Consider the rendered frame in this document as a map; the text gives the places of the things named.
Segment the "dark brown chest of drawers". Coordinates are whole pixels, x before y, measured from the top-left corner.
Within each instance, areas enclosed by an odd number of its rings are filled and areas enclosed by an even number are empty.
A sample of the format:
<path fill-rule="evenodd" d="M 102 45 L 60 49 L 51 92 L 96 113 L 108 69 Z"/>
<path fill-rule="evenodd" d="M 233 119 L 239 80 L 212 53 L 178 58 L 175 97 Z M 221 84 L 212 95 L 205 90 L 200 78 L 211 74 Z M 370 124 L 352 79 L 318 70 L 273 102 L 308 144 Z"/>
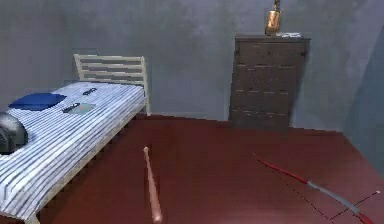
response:
<path fill-rule="evenodd" d="M 237 35 L 229 121 L 238 128 L 289 128 L 310 40 Z"/>

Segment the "pale grey flat book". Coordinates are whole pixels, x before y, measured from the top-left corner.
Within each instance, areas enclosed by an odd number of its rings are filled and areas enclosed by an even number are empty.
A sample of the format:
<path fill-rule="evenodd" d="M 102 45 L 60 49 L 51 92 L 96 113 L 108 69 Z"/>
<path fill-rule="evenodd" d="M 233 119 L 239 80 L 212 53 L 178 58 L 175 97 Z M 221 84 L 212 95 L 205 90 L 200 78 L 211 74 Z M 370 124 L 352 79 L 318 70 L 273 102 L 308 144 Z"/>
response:
<path fill-rule="evenodd" d="M 96 107 L 95 104 L 79 103 L 69 111 L 70 114 L 84 115 Z"/>

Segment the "golden brown vase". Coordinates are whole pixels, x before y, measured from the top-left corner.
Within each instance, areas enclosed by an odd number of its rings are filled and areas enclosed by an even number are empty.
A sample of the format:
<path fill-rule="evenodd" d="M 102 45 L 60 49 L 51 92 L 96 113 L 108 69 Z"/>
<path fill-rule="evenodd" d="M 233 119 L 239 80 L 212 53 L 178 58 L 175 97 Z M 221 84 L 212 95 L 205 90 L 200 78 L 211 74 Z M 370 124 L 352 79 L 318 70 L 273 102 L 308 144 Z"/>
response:
<path fill-rule="evenodd" d="M 280 28 L 280 1 L 274 0 L 273 9 L 268 12 L 267 22 L 265 26 L 265 34 L 268 36 L 275 35 Z"/>

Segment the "cream bed with striped cover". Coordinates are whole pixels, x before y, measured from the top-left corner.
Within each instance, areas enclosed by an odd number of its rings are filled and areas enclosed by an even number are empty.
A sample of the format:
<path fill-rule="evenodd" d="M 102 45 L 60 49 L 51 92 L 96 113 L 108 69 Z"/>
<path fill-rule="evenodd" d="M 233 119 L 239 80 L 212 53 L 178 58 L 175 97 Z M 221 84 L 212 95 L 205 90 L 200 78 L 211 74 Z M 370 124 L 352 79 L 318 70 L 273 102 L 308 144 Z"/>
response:
<path fill-rule="evenodd" d="M 141 110 L 150 109 L 143 56 L 74 56 L 79 80 L 58 89 L 62 102 L 43 111 L 10 109 L 28 143 L 0 155 L 0 216 L 40 224 L 37 213 Z M 82 93 L 97 88 L 89 95 Z M 63 113 L 95 104 L 84 115 Z"/>

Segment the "blue pillow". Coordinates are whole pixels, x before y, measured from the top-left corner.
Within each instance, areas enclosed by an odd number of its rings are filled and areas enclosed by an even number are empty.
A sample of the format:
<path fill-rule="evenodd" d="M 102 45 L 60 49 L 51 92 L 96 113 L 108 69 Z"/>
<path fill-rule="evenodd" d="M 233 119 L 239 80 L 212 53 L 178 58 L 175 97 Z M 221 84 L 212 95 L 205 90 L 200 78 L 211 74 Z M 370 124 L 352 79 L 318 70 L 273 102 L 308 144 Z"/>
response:
<path fill-rule="evenodd" d="M 33 93 L 25 95 L 10 105 L 10 109 L 42 111 L 51 108 L 66 99 L 65 95 L 55 93 Z"/>

